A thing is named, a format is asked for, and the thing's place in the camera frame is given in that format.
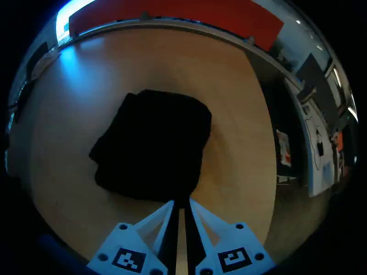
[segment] black cloth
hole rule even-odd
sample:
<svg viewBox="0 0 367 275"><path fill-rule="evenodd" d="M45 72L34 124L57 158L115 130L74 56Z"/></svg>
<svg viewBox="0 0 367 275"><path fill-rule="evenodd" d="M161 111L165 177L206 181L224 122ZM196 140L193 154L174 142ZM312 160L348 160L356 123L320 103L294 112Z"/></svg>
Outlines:
<svg viewBox="0 0 367 275"><path fill-rule="evenodd" d="M124 196L184 204L200 175L211 113L181 94L128 93L89 157L98 185Z"/></svg>

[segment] table surface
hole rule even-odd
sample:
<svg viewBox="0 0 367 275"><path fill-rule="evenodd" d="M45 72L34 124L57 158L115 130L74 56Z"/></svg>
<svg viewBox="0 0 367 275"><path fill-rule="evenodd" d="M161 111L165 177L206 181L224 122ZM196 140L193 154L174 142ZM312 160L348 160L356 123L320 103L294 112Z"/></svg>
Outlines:
<svg viewBox="0 0 367 275"><path fill-rule="evenodd" d="M264 243L276 158L259 82L240 49L175 30L114 31L72 44L36 82L12 128L8 162L46 222L91 259L117 222L134 224L162 205L97 186L97 164L88 158L125 95L146 88L193 96L208 106L211 136L192 198L228 223L246 222ZM181 274L185 254L181 215Z"/></svg>

